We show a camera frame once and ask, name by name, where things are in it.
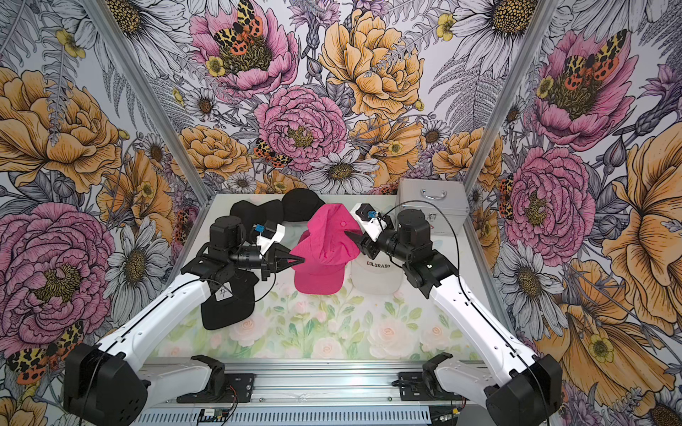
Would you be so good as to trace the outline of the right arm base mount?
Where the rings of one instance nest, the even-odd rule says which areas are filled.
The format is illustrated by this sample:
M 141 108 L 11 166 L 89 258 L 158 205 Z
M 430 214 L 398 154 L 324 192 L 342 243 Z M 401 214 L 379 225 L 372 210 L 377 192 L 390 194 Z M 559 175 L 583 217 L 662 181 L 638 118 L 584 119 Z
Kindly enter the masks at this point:
M 436 367 L 446 360 L 452 360 L 451 353 L 440 353 L 422 365 L 420 372 L 401 372 L 391 385 L 399 390 L 401 401 L 459 401 L 466 398 L 446 392 L 436 377 Z

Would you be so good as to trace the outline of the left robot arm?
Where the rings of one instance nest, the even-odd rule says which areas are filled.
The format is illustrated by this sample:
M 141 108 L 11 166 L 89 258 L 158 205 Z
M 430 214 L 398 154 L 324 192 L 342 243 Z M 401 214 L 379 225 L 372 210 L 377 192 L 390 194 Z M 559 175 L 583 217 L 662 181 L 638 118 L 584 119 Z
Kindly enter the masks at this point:
M 273 221 L 246 229 L 238 217 L 217 218 L 209 240 L 152 303 L 96 344 L 78 344 L 67 355 L 63 408 L 91 424 L 130 425 L 145 408 L 167 399 L 222 397 L 225 367 L 210 357 L 195 356 L 168 373 L 141 369 L 195 308 L 207 330 L 248 319 L 259 301 L 256 284 L 305 261 L 282 245 L 284 235 L 284 226 Z

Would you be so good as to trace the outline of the pink cap back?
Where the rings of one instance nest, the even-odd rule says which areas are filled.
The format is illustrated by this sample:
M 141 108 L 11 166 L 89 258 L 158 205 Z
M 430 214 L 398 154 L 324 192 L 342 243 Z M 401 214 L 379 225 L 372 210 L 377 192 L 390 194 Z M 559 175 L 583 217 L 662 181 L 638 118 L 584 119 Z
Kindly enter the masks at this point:
M 360 227 L 343 204 L 325 204 L 307 224 L 307 236 L 291 250 L 305 262 L 296 271 L 316 273 L 317 270 L 341 268 L 355 260 L 360 250 L 346 232 L 358 234 Z

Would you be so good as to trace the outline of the pink cap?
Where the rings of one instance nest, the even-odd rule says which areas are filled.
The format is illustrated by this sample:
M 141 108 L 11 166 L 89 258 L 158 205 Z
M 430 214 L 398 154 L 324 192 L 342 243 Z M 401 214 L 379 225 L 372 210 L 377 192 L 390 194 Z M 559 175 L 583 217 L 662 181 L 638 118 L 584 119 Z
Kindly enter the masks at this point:
M 314 296 L 329 296 L 341 290 L 346 268 L 344 266 L 294 267 L 294 284 L 300 293 Z
M 325 204 L 307 224 L 307 236 L 291 250 L 305 262 L 296 271 L 316 273 L 317 270 L 341 268 L 355 260 L 360 250 L 346 232 L 358 234 L 360 227 L 343 204 Z

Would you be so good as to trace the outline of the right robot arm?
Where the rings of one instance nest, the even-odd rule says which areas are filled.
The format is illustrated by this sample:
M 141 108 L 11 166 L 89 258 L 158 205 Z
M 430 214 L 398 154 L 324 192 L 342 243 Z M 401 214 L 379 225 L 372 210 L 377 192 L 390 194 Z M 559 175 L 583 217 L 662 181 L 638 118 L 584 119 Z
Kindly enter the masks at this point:
M 359 203 L 351 215 L 361 229 L 348 237 L 362 254 L 401 261 L 408 283 L 450 317 L 486 365 L 471 367 L 441 353 L 422 367 L 426 391 L 484 406 L 497 425 L 550 424 L 562 402 L 561 366 L 551 355 L 536 355 L 474 296 L 459 266 L 434 248 L 424 213 L 404 209 L 392 221 Z

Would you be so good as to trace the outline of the white Colorado cap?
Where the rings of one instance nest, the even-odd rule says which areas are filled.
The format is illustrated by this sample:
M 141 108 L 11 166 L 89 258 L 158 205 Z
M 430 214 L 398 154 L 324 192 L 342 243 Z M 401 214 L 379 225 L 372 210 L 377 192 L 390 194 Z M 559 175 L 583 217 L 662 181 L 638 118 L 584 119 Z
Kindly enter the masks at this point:
M 360 254 L 350 264 L 350 279 L 354 287 L 365 294 L 392 295 L 401 287 L 403 278 L 401 268 L 392 264 L 383 252 L 374 259 Z

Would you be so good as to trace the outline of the pink cap front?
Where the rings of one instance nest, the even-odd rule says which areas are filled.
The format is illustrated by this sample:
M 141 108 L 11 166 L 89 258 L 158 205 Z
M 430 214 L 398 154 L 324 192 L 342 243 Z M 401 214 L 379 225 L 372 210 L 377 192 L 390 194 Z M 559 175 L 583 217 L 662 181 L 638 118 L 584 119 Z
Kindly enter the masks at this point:
M 300 293 L 314 296 L 329 296 L 341 290 L 346 268 L 344 266 L 294 267 L 294 284 Z

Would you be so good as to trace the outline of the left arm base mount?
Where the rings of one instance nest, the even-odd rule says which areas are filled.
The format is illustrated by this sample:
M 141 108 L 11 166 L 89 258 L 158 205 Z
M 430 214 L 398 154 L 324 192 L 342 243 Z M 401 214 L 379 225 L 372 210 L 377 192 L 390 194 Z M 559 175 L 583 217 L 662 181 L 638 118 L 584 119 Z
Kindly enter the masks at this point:
M 255 374 L 229 373 L 221 361 L 205 355 L 190 358 L 200 367 L 209 369 L 207 383 L 197 392 L 185 392 L 177 397 L 179 404 L 200 403 L 249 403 L 254 388 Z

